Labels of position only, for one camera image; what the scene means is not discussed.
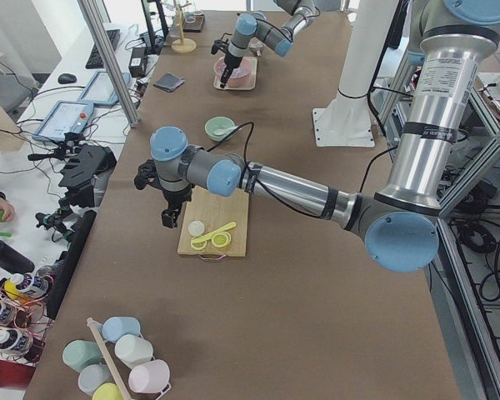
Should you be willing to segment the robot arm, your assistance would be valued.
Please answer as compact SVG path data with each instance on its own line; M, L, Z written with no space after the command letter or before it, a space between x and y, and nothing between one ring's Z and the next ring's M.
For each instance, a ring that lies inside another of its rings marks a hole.
M231 38L224 39L223 34L214 41L211 54L218 51L225 54L220 88L226 87L233 71L240 67L253 38L280 57L285 57L293 46L295 36L320 15L320 10L311 0L277 0L274 3L291 16L281 27L269 22L262 12L240 13Z
M383 268L398 273L424 268L438 253L438 184L478 67L499 41L500 1L422 1L414 6L410 42L423 61L422 71L387 184L371 197L236 154L214 154L191 144L180 128L160 127L150 138L150 151L156 184L169 204L163 223L174 226L196 186L224 197L238 189L266 193L296 212L334 221L357 235Z

